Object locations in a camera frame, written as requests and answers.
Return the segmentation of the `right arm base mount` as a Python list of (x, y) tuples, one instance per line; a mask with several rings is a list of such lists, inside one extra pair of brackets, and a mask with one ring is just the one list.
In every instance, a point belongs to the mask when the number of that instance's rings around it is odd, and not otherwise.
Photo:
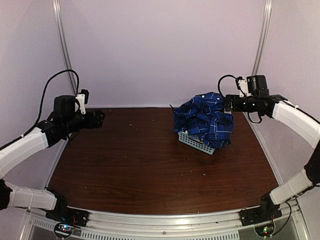
[(242, 208), (239, 212), (242, 226), (255, 225), (280, 218), (282, 212), (279, 204), (274, 204), (269, 193), (260, 199), (260, 205), (254, 208)]

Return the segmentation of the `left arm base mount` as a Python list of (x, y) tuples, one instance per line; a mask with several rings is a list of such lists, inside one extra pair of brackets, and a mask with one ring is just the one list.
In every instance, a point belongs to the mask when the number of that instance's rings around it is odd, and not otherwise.
[(53, 210), (45, 210), (45, 217), (59, 221), (71, 226), (86, 227), (89, 212), (68, 207), (68, 200), (65, 196), (55, 190), (49, 190), (56, 197), (56, 204)]

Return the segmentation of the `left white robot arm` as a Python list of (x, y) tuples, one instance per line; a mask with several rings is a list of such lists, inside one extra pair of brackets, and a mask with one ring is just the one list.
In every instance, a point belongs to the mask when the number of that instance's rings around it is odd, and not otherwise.
[(48, 119), (36, 123), (26, 134), (0, 149), (0, 208), (27, 208), (52, 211), (61, 222), (72, 218), (72, 211), (61, 201), (63, 197), (49, 190), (14, 185), (4, 177), (14, 167), (34, 154), (67, 140), (82, 129), (99, 129), (106, 114), (101, 110), (86, 110), (88, 94), (61, 95), (54, 99)]

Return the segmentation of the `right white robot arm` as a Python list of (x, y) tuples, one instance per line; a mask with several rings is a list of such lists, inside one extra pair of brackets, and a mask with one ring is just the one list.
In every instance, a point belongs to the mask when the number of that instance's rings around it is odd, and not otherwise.
[(239, 94), (227, 94), (225, 109), (230, 112), (257, 113), (258, 118), (268, 116), (301, 136), (314, 150), (307, 164), (287, 182), (268, 193), (263, 205), (256, 210), (259, 220), (268, 220), (276, 207), (320, 185), (320, 122), (293, 105), (287, 98), (269, 93), (266, 77), (253, 75), (235, 78)]

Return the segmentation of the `blue plaid long sleeve shirt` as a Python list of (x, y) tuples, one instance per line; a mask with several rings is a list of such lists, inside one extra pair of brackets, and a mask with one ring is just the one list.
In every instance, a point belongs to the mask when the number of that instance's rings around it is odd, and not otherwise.
[(231, 144), (234, 117), (225, 111), (225, 99), (216, 92), (195, 95), (173, 111), (173, 130), (198, 137), (214, 149)]

